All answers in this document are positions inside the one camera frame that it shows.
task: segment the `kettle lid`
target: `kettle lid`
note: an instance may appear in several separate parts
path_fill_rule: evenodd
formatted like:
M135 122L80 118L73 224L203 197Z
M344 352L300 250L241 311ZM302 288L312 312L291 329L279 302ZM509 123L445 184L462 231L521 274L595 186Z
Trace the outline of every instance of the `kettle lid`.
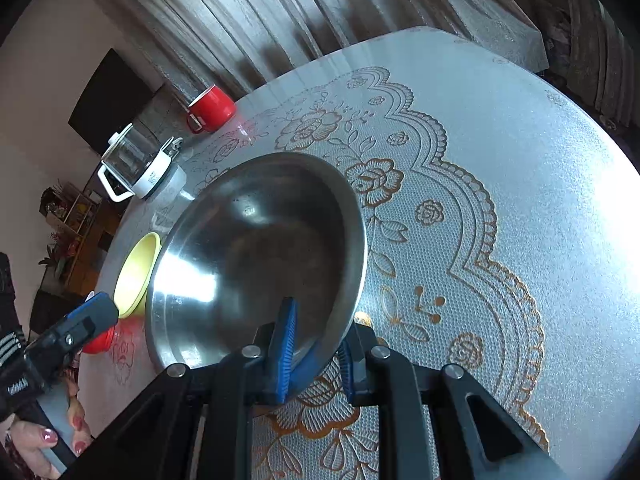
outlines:
M107 148L107 151L104 152L104 155L102 156L102 160L104 160L105 157L109 156L109 154L113 151L114 147L119 142L119 140L122 139L125 135L127 135L128 131L132 128L133 128L133 123L129 123L127 124L127 126L124 127L124 129L121 132L119 133L115 132L111 137L109 137L109 147Z

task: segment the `gray curtain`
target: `gray curtain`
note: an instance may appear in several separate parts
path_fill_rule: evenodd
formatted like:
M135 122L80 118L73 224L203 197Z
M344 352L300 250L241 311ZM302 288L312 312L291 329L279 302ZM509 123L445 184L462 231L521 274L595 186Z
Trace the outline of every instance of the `gray curtain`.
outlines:
M313 59L431 25L538 72L542 37L513 0L96 0L188 101L210 84L239 98Z

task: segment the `stainless steel bowl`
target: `stainless steel bowl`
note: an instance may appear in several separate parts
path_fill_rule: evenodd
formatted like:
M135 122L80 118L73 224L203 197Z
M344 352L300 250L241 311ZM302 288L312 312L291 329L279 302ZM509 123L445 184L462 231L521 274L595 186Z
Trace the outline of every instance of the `stainless steel bowl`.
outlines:
M145 311L151 358L158 368L217 363L292 296L289 394L300 393L349 328L366 254L358 202L333 166L297 153L249 160L210 184L162 247Z

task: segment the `finger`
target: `finger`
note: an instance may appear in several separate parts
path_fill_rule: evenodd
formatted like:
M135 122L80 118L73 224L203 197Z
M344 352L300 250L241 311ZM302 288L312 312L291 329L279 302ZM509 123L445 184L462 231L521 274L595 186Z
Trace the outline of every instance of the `finger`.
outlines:
M82 430L82 425L84 424L84 408L75 397L69 398L69 409L66 412L66 418L68 418L69 424L71 424L74 430Z
M73 450L76 455L82 454L84 450L91 444L91 430L89 430L88 424L85 422L82 425L82 430L74 433L74 439L72 443Z
M57 444L58 434L39 424L16 420L11 426L11 440L18 450L51 448Z
M69 392L69 397L75 397L80 391L80 387L67 376L62 377L66 383L66 389Z
M43 478L58 478L60 473L45 458L40 449L50 448L58 442L55 431L38 424L18 420L11 426L11 437L15 449L25 464Z

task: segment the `electric kettle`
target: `electric kettle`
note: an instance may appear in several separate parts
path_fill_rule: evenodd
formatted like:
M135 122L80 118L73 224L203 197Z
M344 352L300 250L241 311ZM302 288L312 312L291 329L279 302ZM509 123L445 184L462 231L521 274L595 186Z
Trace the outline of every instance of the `electric kettle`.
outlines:
M164 145L128 124L109 139L109 147L100 160L98 178L114 202L122 202L136 195L143 198L151 192L171 164L171 156L164 149L174 142L172 137ZM105 175L109 171L127 190L116 194Z

